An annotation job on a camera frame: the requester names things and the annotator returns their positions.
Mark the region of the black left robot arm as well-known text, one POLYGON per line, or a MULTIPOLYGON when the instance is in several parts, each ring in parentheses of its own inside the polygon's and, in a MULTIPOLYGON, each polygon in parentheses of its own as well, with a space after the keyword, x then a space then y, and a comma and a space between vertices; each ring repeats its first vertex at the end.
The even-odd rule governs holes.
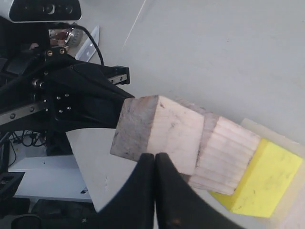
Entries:
POLYGON ((0 20, 0 129, 68 132, 115 128, 131 95, 129 68, 76 60, 51 46, 49 29, 66 23, 0 20))

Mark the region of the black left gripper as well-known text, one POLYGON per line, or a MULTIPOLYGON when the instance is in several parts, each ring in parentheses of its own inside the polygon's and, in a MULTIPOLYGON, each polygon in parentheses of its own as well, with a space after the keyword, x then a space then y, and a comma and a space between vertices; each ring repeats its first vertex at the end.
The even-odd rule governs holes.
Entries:
POLYGON ((22 51, 0 61, 1 131, 115 129, 134 96, 130 69, 78 61, 64 48, 22 51))

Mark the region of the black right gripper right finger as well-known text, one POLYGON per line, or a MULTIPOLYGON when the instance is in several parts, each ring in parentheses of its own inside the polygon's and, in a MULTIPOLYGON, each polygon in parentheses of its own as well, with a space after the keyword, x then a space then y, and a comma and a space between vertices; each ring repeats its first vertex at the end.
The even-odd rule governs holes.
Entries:
POLYGON ((169 156, 155 157, 155 203, 160 229, 240 229, 201 199, 179 174, 169 156))

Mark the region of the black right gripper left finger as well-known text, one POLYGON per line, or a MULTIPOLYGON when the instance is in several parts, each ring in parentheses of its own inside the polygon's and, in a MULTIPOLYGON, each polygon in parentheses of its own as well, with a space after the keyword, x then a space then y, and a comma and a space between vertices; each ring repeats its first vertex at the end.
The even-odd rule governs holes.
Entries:
POLYGON ((154 222, 154 156, 142 154, 115 197, 81 229, 152 229, 154 222))

